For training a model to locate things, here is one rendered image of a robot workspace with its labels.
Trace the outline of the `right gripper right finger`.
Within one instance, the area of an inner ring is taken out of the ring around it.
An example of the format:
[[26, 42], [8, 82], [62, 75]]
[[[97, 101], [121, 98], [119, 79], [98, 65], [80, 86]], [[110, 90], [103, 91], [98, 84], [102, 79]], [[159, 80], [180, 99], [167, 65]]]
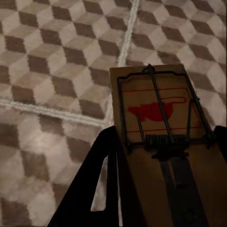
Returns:
[[221, 152], [227, 162], [227, 128], [222, 126], [216, 126], [214, 133], [220, 139], [217, 140], [217, 143], [221, 149]]

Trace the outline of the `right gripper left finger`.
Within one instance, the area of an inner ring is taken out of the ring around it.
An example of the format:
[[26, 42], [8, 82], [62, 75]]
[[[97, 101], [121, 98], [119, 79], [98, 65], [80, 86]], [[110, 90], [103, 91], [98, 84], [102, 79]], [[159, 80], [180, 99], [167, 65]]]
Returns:
[[[91, 211], [104, 158], [108, 156], [106, 209]], [[47, 227], [119, 227], [116, 130], [102, 130]]]

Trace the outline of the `mousetrap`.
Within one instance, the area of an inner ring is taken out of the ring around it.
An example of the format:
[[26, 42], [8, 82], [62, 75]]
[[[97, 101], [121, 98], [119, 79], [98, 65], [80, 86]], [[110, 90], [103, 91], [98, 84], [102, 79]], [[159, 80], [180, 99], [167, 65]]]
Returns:
[[122, 227], [227, 227], [227, 162], [184, 65], [110, 81]]

